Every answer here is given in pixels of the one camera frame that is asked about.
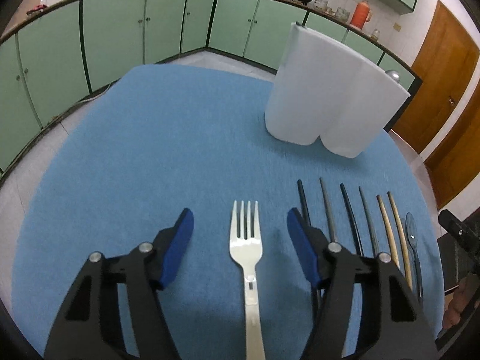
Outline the person's right hand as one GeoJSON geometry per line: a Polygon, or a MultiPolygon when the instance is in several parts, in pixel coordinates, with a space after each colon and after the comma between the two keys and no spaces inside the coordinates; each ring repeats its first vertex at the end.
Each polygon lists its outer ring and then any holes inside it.
{"type": "Polygon", "coordinates": [[[467,275],[454,291],[453,299],[448,304],[442,320],[442,327],[449,329],[461,321],[461,313],[469,304],[477,289],[477,281],[472,275],[467,275]]]}

